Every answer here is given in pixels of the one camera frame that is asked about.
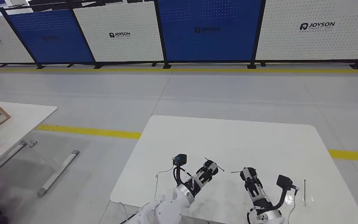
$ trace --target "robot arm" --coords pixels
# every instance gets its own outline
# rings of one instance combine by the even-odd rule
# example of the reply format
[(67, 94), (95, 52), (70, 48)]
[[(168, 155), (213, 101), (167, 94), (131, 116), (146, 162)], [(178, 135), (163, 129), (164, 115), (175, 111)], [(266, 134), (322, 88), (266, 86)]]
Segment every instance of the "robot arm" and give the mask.
[[(158, 224), (179, 224), (182, 217), (182, 209), (190, 208), (195, 196), (199, 191), (212, 180), (218, 173), (218, 166), (211, 160), (207, 160), (194, 176), (191, 176), (181, 166), (186, 164), (186, 155), (179, 154), (173, 158), (174, 179), (177, 186), (173, 190), (172, 198), (165, 199), (164, 195), (156, 197), (153, 201), (145, 205), (140, 211), (131, 218), (129, 224), (149, 224), (148, 215), (154, 210), (154, 221)], [(190, 178), (183, 183), (180, 178), (180, 170), (183, 170)]]
[(245, 181), (245, 189), (248, 191), (252, 203), (256, 208), (258, 224), (283, 224), (285, 220), (279, 208), (284, 204), (286, 193), (288, 190), (295, 189), (296, 195), (299, 190), (297, 186), (293, 185), (292, 180), (286, 176), (279, 175), (276, 184), (282, 188), (282, 193), (278, 204), (273, 206), (269, 197), (263, 191), (263, 186), (254, 168), (245, 167), (240, 172), (240, 177)]

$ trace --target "white floor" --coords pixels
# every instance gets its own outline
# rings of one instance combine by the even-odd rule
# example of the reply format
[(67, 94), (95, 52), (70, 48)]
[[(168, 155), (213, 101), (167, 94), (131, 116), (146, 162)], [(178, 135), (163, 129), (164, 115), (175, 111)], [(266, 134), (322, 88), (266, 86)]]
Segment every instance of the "white floor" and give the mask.
[[(347, 65), (278, 67), (350, 69)], [(26, 74), (1, 69), (0, 101), (58, 106), (46, 124), (141, 132), (153, 114), (309, 124), (327, 148), (358, 151), (358, 74), (275, 74), (259, 69), (255, 73), (98, 74), (70, 68), (68, 73), (44, 68)], [(40, 150), (60, 162), (72, 150), (80, 155), (43, 198), (36, 192), (53, 171), (31, 149), (25, 147), (1, 167), (0, 208), (11, 223), (123, 221), (121, 207), (110, 203), (109, 196), (136, 140), (43, 131), (33, 131), (28, 139), (37, 140)], [(335, 163), (358, 201), (358, 161)]]

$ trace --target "yellow tape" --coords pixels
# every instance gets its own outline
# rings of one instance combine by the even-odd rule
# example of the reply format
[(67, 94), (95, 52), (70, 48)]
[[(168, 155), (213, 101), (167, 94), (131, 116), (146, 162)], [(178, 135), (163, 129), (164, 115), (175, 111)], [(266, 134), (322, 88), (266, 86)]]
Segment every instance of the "yellow tape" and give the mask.
[(358, 73), (358, 69), (244, 69), (244, 68), (0, 68), (0, 72), (225, 72), (225, 73)]
[(38, 126), (36, 130), (48, 130), (50, 132), (65, 132), (73, 134), (88, 134), (92, 136), (108, 136), (116, 138), (132, 138), (139, 139), (141, 133), (139, 132), (126, 132), (123, 130), (103, 130), (95, 128), (80, 128), (80, 127), (68, 127), (58, 125), (42, 124)]
[[(42, 124), (36, 130), (48, 130), (50, 132), (65, 132), (73, 134), (88, 134), (92, 136), (107, 136), (116, 138), (131, 138), (139, 139), (140, 132), (126, 132), (123, 130), (103, 130), (96, 128), (81, 128)], [(339, 158), (342, 160), (358, 160), (358, 151), (343, 151), (343, 150), (328, 150), (332, 158)]]
[(332, 158), (342, 160), (358, 160), (358, 151), (328, 150)]

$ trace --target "small stick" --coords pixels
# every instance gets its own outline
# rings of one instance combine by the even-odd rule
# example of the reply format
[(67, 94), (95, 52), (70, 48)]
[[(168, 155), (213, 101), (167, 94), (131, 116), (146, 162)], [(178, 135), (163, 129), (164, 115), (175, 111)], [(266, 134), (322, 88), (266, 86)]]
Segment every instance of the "small stick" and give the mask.
[(217, 164), (217, 167), (220, 168), (223, 172), (225, 172), (225, 170), (223, 170), (220, 166), (218, 166), (218, 164)]
[(304, 180), (304, 206), (306, 206), (306, 180)]

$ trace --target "pegboard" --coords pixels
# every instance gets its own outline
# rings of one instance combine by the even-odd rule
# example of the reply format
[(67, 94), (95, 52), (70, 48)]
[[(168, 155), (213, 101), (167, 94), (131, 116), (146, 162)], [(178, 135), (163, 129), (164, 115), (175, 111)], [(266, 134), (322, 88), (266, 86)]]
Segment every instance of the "pegboard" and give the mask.
[(0, 63), (33, 63), (10, 25), (0, 16)]
[(154, 2), (74, 10), (97, 62), (163, 60)]
[(357, 59), (357, 43), (357, 0), (267, 0), (256, 59)]
[(261, 0), (161, 0), (168, 60), (250, 60)]
[(92, 62), (70, 10), (9, 15), (39, 63)]

